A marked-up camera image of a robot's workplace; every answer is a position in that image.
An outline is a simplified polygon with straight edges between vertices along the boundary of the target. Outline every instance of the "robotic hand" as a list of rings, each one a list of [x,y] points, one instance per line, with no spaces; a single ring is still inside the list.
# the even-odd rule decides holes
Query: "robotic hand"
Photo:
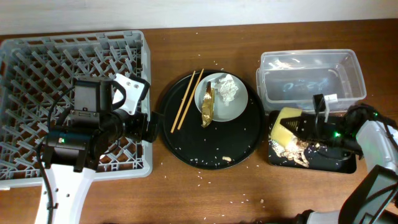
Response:
[[[78,223],[100,156],[111,152],[106,151],[108,143],[123,136],[153,142],[157,136],[160,116],[151,113],[148,121],[147,114],[136,110],[149,89],[145,80],[120,74],[114,80],[81,77],[72,88],[74,106],[65,109],[54,127],[49,116],[49,133],[36,149],[39,164],[44,163],[36,224]],[[113,88],[117,91],[112,99]],[[68,115],[71,124],[63,126]]]
[[[345,151],[344,154],[364,157],[369,174],[340,211],[318,213],[308,210],[297,215],[295,223],[398,223],[397,215],[385,211],[398,193],[398,131],[395,121],[384,117],[373,107],[361,104],[352,106],[343,117],[329,117],[326,123],[328,116],[319,116],[326,108],[323,95],[315,95],[313,101],[315,115],[295,109],[290,109],[292,114],[282,114],[282,110],[274,129],[287,129],[301,141],[338,147]],[[281,141],[291,137],[274,136]]]

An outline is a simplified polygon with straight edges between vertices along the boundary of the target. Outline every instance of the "clear plastic container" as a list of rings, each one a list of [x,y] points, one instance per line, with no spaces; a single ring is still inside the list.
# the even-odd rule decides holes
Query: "clear plastic container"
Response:
[[[366,97],[365,82],[352,50],[265,52],[257,70],[257,93],[266,111],[283,107],[313,111],[312,96],[337,94],[331,112],[346,111]]]

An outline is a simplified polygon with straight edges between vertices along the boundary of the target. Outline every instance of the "white wall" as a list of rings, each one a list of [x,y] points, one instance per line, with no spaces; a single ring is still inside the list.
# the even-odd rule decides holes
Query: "white wall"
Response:
[[[0,0],[0,34],[398,18],[398,0]]]

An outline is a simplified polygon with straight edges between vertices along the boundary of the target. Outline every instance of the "white plate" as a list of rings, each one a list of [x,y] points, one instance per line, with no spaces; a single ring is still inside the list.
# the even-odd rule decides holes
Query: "white plate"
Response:
[[[205,77],[197,86],[195,91],[195,104],[198,110],[201,112],[201,106],[203,104],[203,97],[206,92],[206,86],[208,82],[219,83],[220,78],[225,78],[227,73],[214,73]],[[244,86],[243,82],[231,75],[235,85],[238,87],[234,100],[229,102],[228,106],[225,106],[223,102],[223,97],[220,93],[215,90],[215,100],[214,100],[214,116],[213,121],[231,121],[241,115],[248,105],[248,91]]]

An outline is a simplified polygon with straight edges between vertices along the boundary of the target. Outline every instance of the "black tray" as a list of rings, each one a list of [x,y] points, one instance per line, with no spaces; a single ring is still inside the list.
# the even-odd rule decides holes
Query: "black tray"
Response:
[[[218,72],[228,73],[205,70],[202,78]],[[192,81],[185,105],[198,77],[199,72]],[[161,133],[165,145],[181,161],[201,169],[224,169],[242,162],[260,143],[266,127],[264,108],[257,93],[241,80],[249,94],[246,109],[232,121],[212,121],[206,128],[201,127],[201,113],[193,99],[181,129],[177,130],[176,127],[174,133],[171,134],[170,130],[190,78],[191,75],[188,75],[179,80],[162,99],[160,112],[164,115],[164,125]],[[232,161],[223,160],[223,156],[230,157]]]
[[[278,111],[273,111],[269,114],[269,117],[267,118],[268,123],[270,124],[269,128],[267,129],[268,134],[271,133],[271,129],[275,123],[278,114],[279,114]],[[324,155],[327,155],[328,157],[337,158],[344,156],[347,152],[337,147],[329,147],[327,150],[322,149],[322,153]],[[352,174],[356,170],[356,159],[354,154],[345,161],[340,161],[337,159],[327,159],[319,155],[319,153],[315,152],[315,148],[313,146],[310,146],[309,149],[305,150],[304,154],[310,163],[309,168],[296,164],[294,161],[289,161],[286,159],[286,157],[278,157],[275,151],[272,149],[271,142],[269,141],[268,162],[271,165],[323,170],[323,171],[339,172],[345,174]]]

